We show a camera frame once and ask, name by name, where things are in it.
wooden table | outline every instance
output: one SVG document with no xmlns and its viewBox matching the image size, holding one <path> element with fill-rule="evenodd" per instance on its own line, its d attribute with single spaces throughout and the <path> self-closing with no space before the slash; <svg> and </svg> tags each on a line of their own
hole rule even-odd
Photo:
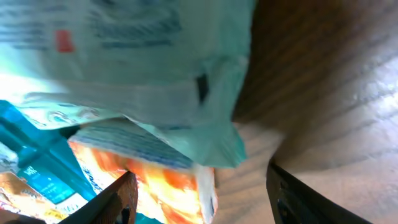
<svg viewBox="0 0 398 224">
<path fill-rule="evenodd" d="M 259 0 L 234 122 L 249 159 L 216 173 L 215 224 L 274 223 L 278 165 L 373 223 L 398 223 L 398 1 Z"/>
</svg>

red label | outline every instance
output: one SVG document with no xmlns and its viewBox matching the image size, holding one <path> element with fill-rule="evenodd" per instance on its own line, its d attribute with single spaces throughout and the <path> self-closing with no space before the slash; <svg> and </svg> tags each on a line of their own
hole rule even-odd
<svg viewBox="0 0 398 224">
<path fill-rule="evenodd" d="M 72 38 L 67 30 L 56 30 L 57 49 L 61 53 L 70 53 L 75 50 L 72 44 Z"/>
</svg>

orange and white package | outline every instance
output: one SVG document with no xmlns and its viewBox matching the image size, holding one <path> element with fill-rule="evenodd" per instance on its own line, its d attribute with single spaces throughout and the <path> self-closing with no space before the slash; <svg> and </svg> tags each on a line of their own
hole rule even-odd
<svg viewBox="0 0 398 224">
<path fill-rule="evenodd" d="M 211 223 L 218 206 L 213 168 L 193 163 L 130 122 L 101 124 L 69 139 L 95 190 L 129 170 L 139 181 L 137 212 L 162 223 Z"/>
<path fill-rule="evenodd" d="M 12 172 L 0 174 L 0 198 L 20 210 L 21 214 L 44 220 L 46 223 L 58 223 L 67 217 Z"/>
</svg>

wood grain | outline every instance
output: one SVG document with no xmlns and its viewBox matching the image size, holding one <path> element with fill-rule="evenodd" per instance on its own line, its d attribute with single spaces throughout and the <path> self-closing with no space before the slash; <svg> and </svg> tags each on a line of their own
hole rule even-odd
<svg viewBox="0 0 398 224">
<path fill-rule="evenodd" d="M 234 122 L 249 159 L 216 173 L 216 224 L 273 223 L 278 165 L 374 223 L 398 221 L 398 1 L 260 0 Z"/>
</svg>

snack bag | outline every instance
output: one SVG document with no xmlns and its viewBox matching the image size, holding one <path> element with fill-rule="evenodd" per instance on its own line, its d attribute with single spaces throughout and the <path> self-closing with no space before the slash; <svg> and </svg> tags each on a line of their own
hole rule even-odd
<svg viewBox="0 0 398 224">
<path fill-rule="evenodd" d="M 0 201 L 3 209 L 44 220 L 48 224 L 58 223 L 67 217 L 11 172 L 0 174 Z"/>
<path fill-rule="evenodd" d="M 0 0 L 0 99 L 41 129 L 123 114 L 201 165 L 236 167 L 254 3 Z"/>
<path fill-rule="evenodd" d="M 135 124 L 94 123 L 69 144 L 98 192 L 130 170 L 139 181 L 138 213 L 162 223 L 211 223 L 217 209 L 213 168 L 193 163 Z"/>
</svg>

